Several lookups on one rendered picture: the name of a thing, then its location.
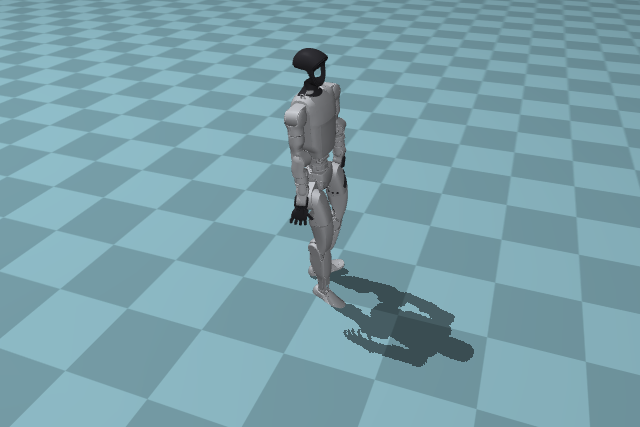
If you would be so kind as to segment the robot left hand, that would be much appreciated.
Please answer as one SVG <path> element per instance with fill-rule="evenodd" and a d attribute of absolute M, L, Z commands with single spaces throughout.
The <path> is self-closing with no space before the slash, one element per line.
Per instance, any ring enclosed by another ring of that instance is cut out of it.
<path fill-rule="evenodd" d="M 342 158 L 341 168 L 343 168 L 343 167 L 344 167 L 344 165 L 345 165 L 345 156 L 343 156 L 343 158 Z M 344 171 L 344 170 L 343 170 L 343 173 L 345 173 L 345 171 Z M 345 176 L 345 174 L 344 174 L 344 188 L 346 188 L 346 185 L 347 185 L 347 180 L 346 180 L 346 176 Z M 327 187 L 326 187 L 326 188 L 327 188 Z M 325 189 L 326 189 L 326 188 L 325 188 Z M 328 192 L 330 192 L 330 191 L 328 190 Z M 332 192 L 332 194 L 334 194 L 334 192 Z M 339 194 L 339 192 L 337 192 L 336 194 Z"/>

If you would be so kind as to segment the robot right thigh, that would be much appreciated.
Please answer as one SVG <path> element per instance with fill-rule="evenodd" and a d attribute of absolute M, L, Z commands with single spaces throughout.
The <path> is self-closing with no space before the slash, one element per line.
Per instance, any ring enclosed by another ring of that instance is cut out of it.
<path fill-rule="evenodd" d="M 321 255 L 330 249 L 333 240 L 333 219 L 331 208 L 324 191 L 319 190 L 316 181 L 309 181 L 308 210 L 313 220 L 309 218 L 314 238 L 310 243 L 315 243 Z M 309 244 L 310 244 L 309 243 Z"/>

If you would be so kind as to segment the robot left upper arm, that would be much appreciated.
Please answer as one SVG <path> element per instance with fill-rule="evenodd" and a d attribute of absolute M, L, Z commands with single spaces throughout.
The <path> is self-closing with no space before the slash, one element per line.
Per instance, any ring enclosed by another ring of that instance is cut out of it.
<path fill-rule="evenodd" d="M 336 135 L 341 135 L 344 132 L 344 129 L 346 127 L 346 121 L 343 118 L 338 117 L 338 114 L 340 112 L 340 101 L 339 101 L 340 92 L 341 92 L 340 86 L 336 83 L 330 83 L 330 82 L 324 82 L 323 84 L 330 86 L 334 91 L 335 103 L 336 103 Z"/>

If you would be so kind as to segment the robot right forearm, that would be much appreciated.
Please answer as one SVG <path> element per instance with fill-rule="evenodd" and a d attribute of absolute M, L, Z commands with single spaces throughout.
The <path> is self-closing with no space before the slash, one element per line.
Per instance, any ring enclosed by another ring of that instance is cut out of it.
<path fill-rule="evenodd" d="M 296 205 L 306 206 L 306 199 L 309 194 L 308 169 L 304 168 L 304 160 L 300 156 L 294 156 L 291 165 L 292 175 L 296 186 Z"/>

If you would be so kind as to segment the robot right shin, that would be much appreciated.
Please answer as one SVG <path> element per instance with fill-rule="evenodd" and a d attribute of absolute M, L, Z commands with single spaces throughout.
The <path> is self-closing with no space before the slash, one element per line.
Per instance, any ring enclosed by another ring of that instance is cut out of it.
<path fill-rule="evenodd" d="M 332 259 L 330 249 L 325 252 L 325 255 L 321 255 L 317 249 L 317 245 L 315 243 L 310 243 L 308 245 L 308 250 L 310 252 L 310 263 L 317 277 L 319 290 L 321 293 L 326 294 L 325 290 L 328 292 L 329 284 L 330 284 L 330 274 L 332 268 Z M 327 288 L 328 285 L 328 288 Z M 324 289 L 324 290 L 323 290 Z"/>

